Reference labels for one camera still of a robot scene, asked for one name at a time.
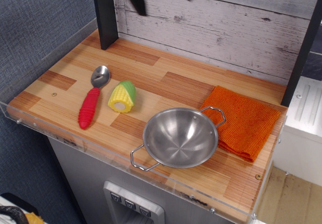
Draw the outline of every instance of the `orange cloth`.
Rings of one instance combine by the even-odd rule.
[[[248,162],[254,162],[273,130],[280,112],[223,87],[215,87],[200,109],[221,109],[226,122],[218,127],[218,146]],[[222,122],[218,111],[202,112],[215,125]]]

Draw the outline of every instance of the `metal pot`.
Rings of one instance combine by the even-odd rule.
[[[201,112],[219,111],[223,121],[217,125]],[[217,127],[226,122],[222,110],[206,107],[200,111],[189,108],[171,108],[157,113],[146,124],[143,144],[131,152],[131,164],[149,171],[159,164],[173,168],[190,168],[202,164],[216,151]],[[142,147],[158,163],[147,168],[134,162],[133,153]]]

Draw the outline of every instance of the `wood grain surface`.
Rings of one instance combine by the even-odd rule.
[[[82,130],[78,112],[92,88],[92,72],[99,65],[109,68],[111,80],[101,89],[92,124]],[[137,90],[135,106],[126,114],[107,106],[112,90],[123,80],[132,81]],[[282,112],[253,164],[218,148],[208,161],[193,168],[160,165],[155,171],[143,172],[132,167],[130,152],[142,144],[145,124],[153,115],[172,107],[198,109],[217,85]],[[280,106],[284,91],[279,84],[122,39],[103,51],[95,31],[15,97],[7,111],[26,125],[56,134],[87,153],[113,161],[140,178],[175,189],[183,198],[188,196],[189,201],[204,208],[215,207],[217,213],[243,223],[252,214],[262,184],[255,176],[265,175],[285,118],[287,109]],[[155,163],[144,148],[135,152],[134,160],[145,166]]]

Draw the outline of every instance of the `toy corn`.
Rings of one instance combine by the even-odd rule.
[[[132,82],[120,82],[112,91],[108,106],[116,112],[126,113],[134,106],[136,90]]]
[[[45,224],[43,219],[37,216],[35,213],[26,213],[25,214],[29,224]]]

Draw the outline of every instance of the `wire handle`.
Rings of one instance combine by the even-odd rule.
[[[212,109],[212,110],[216,110],[216,111],[219,111],[222,115],[222,118],[223,118],[223,121],[217,125],[215,125],[215,127],[219,127],[220,125],[224,124],[226,122],[226,118],[225,118],[225,114],[223,113],[222,110],[220,110],[219,108],[215,108],[215,107],[211,107],[211,106],[208,106],[208,107],[205,107],[203,109],[200,110],[200,112],[204,111],[204,110],[207,110],[208,108]]]
[[[132,151],[131,151],[131,164],[132,164],[134,167],[136,167],[136,168],[138,168],[138,169],[141,169],[141,170],[143,170],[143,171],[149,171],[149,170],[153,169],[154,167],[158,166],[160,163],[159,163],[159,162],[157,162],[155,165],[153,165],[153,166],[151,166],[151,167],[147,168],[147,167],[145,167],[145,166],[143,166],[143,165],[139,165],[139,164],[137,164],[136,162],[134,162],[133,153],[134,153],[135,151],[139,150],[140,148],[142,148],[143,146],[144,146],[144,144],[140,145],[139,147],[137,147],[136,149],[134,149],[134,150],[132,150]]]

